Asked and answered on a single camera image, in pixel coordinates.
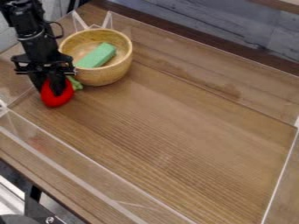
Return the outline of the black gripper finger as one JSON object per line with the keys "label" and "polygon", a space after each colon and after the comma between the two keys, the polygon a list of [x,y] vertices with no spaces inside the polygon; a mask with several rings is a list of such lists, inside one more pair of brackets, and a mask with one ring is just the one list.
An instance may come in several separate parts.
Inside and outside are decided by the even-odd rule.
{"label": "black gripper finger", "polygon": [[41,91],[43,84],[47,80],[47,75],[44,73],[31,73],[29,74],[31,82],[36,88],[37,91]]}
{"label": "black gripper finger", "polygon": [[51,83],[51,91],[55,96],[60,96],[65,88],[65,76],[56,71],[51,71],[48,78]]}

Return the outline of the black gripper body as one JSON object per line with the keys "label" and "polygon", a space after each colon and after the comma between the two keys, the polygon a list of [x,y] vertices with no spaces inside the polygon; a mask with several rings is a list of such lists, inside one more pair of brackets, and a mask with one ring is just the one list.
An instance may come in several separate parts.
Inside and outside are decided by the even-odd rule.
{"label": "black gripper body", "polygon": [[49,33],[17,36],[24,49],[24,54],[11,58],[17,74],[47,74],[52,70],[63,75],[75,74],[72,57],[59,51],[56,38]]}

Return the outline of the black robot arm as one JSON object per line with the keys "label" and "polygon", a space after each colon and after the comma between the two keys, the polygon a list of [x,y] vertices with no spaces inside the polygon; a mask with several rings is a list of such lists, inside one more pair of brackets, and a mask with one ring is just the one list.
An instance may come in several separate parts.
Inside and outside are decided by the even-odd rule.
{"label": "black robot arm", "polygon": [[29,76],[39,91],[49,82],[53,95],[61,96],[67,90],[67,76],[75,74],[73,58],[60,52],[56,41],[64,33],[53,34],[52,21],[44,19],[39,0],[0,0],[0,12],[24,50],[24,54],[11,58],[15,72]]}

